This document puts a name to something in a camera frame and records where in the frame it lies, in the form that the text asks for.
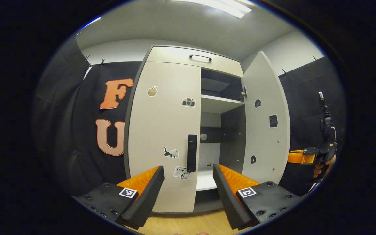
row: black door handle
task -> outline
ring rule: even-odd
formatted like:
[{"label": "black door handle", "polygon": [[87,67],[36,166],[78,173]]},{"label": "black door handle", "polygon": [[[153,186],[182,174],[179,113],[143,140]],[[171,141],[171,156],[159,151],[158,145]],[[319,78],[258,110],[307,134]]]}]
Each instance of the black door handle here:
[{"label": "black door handle", "polygon": [[197,165],[197,135],[188,135],[187,172],[195,172]]},{"label": "black door handle", "polygon": [[207,57],[207,56],[202,56],[202,55],[195,55],[195,56],[200,56],[200,57],[204,57],[204,58],[208,58],[209,59],[209,61],[211,61],[212,60],[212,58],[210,58],[210,57]]}]

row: shelf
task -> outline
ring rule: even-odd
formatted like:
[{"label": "shelf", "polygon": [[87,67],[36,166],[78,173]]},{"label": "shelf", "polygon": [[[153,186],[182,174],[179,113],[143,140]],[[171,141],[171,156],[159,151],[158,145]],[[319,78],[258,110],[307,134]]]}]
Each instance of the shelf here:
[{"label": "shelf", "polygon": [[207,113],[225,113],[229,110],[244,105],[243,101],[201,95],[201,111]]},{"label": "shelf", "polygon": [[213,171],[199,171],[197,174],[197,191],[216,189]]}]

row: white wall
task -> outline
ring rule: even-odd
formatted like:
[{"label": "white wall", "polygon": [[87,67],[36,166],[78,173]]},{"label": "white wall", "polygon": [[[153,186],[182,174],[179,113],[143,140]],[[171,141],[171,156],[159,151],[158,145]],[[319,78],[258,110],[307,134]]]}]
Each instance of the white wall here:
[{"label": "white wall", "polygon": [[259,51],[263,51],[278,76],[301,67],[316,59],[324,57],[324,54],[306,36],[298,31],[292,31],[273,42],[263,46],[258,51],[249,55],[242,61],[243,72],[249,67]]},{"label": "white wall", "polygon": [[185,43],[165,41],[165,40],[122,40],[85,48],[82,51],[84,56],[88,56],[90,64],[100,64],[102,59],[104,63],[124,62],[124,61],[143,61],[151,45],[174,45],[186,46],[196,49],[200,48]]}]

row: person's hand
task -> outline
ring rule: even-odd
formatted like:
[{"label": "person's hand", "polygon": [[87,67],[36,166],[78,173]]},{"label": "person's hand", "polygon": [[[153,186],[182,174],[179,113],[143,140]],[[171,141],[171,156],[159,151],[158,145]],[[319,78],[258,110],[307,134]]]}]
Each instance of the person's hand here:
[{"label": "person's hand", "polygon": [[323,163],[317,163],[316,164],[316,169],[314,169],[313,178],[317,178],[318,177],[318,175],[321,173],[321,168],[323,168],[325,164],[329,165],[329,168],[327,168],[326,173],[324,174],[324,175],[327,175],[327,173],[329,172],[330,168],[335,163],[335,161],[336,161],[336,154],[333,155],[332,159],[327,160],[324,164]]},{"label": "person's hand", "polygon": [[199,233],[199,234],[197,234],[197,235],[209,235],[208,233],[206,233],[206,232],[202,232],[202,233]]}]

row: fluorescent light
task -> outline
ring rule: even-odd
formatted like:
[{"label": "fluorescent light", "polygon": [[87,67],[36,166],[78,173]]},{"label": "fluorescent light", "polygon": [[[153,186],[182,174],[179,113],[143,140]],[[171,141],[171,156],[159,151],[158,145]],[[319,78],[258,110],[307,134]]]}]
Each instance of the fluorescent light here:
[{"label": "fluorescent light", "polygon": [[249,7],[239,2],[236,2],[234,0],[167,0],[167,1],[197,3],[197,4],[209,6],[215,9],[219,9],[237,18],[242,18],[246,13],[252,10]]},{"label": "fluorescent light", "polygon": [[101,19],[101,16],[100,17],[98,17],[98,18],[96,18],[95,20],[93,20],[93,21],[91,21],[91,22],[89,22],[88,24],[86,24],[84,27],[82,27],[81,29],[83,29],[83,28],[85,28],[85,27],[87,27],[88,25],[90,25],[90,24],[92,24],[93,22],[95,22],[95,21],[98,21],[99,19]]}]

